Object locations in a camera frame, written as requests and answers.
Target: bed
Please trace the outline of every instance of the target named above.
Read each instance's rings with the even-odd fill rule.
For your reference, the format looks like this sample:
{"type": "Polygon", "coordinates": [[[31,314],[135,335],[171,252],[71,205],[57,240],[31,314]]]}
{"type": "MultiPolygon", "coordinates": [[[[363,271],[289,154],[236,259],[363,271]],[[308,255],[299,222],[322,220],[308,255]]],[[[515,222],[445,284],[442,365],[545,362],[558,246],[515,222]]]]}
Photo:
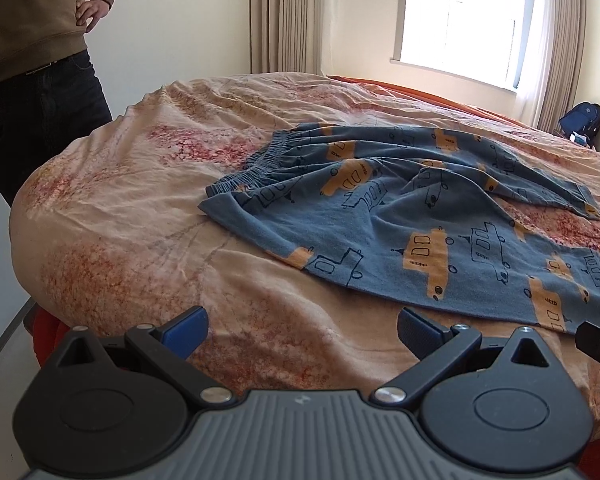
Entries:
{"type": "MultiPolygon", "coordinates": [[[[274,130],[299,123],[414,124],[496,139],[528,165],[586,184],[600,206],[600,153],[479,108],[377,82],[297,73],[176,82],[73,142],[17,195],[14,270],[48,313],[36,319],[39,354],[53,348],[66,325],[113,335],[200,304],[210,335],[190,359],[237,391],[369,393],[413,365],[395,335],[401,304],[286,266],[198,209],[206,186],[238,170],[274,130]]],[[[600,222],[500,203],[525,228],[600,251],[600,222]]],[[[426,314],[491,336],[509,336],[515,327],[426,314]]],[[[572,336],[539,331],[588,400],[600,439],[600,365],[575,349],[572,336]]],[[[600,468],[600,446],[585,460],[600,468]]]]}

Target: blue gripper pad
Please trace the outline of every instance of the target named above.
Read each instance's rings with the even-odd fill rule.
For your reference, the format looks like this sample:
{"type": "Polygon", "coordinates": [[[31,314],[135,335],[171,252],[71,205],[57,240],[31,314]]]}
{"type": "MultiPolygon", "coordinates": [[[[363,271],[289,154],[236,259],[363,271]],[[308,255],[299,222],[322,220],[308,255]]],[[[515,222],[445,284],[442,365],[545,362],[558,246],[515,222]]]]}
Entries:
{"type": "Polygon", "coordinates": [[[404,307],[398,315],[398,338],[411,353],[423,360],[453,337],[446,326],[404,307]]]}
{"type": "Polygon", "coordinates": [[[157,339],[181,359],[189,357],[206,339],[209,316],[201,306],[186,310],[156,330],[157,339]]]}

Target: backpack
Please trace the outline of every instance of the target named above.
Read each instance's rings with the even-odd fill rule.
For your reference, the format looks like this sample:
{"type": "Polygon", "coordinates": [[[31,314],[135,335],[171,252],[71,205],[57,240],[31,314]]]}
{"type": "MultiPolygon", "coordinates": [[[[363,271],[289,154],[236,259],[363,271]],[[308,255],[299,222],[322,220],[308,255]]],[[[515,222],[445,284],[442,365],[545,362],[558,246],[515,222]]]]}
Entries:
{"type": "Polygon", "coordinates": [[[591,144],[600,130],[600,105],[580,103],[559,122],[567,138],[571,134],[579,134],[587,137],[588,143],[591,144]]]}

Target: metal bolt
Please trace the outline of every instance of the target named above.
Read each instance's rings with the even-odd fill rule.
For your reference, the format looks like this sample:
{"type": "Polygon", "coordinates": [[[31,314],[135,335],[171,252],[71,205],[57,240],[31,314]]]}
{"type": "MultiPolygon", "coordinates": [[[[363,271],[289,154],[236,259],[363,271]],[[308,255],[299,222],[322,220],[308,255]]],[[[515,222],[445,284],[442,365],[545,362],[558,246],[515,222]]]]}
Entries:
{"type": "Polygon", "coordinates": [[[231,400],[232,393],[222,386],[212,386],[202,390],[200,397],[209,404],[222,404],[231,400]]]}
{"type": "Polygon", "coordinates": [[[378,388],[374,392],[374,397],[383,404],[398,404],[407,398],[407,394],[401,388],[396,386],[385,386],[378,388]]]}

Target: man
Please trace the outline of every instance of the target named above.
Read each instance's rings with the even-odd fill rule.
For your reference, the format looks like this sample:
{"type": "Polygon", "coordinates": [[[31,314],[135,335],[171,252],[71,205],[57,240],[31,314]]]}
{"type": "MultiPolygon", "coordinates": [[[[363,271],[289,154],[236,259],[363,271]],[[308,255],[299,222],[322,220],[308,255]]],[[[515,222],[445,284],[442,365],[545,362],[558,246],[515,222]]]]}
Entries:
{"type": "Polygon", "coordinates": [[[84,33],[114,0],[0,0],[0,193],[111,120],[84,33]]]}

